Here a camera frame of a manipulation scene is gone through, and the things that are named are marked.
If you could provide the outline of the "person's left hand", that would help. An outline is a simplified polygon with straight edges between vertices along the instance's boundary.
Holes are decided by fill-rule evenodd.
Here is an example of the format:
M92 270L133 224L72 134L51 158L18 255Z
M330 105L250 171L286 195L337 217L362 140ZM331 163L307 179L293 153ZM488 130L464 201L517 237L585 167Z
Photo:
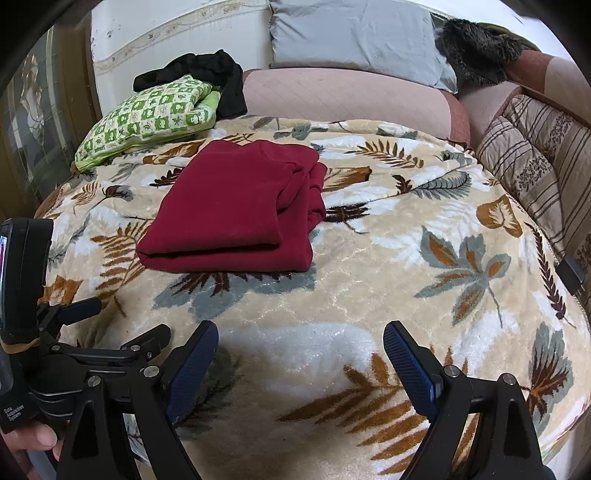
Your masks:
M10 433L1 431L1 434L8 449L30 480L40 480L41 477L32 465L27 455L28 451L51 451L56 460L60 457L63 440L45 424L33 422Z

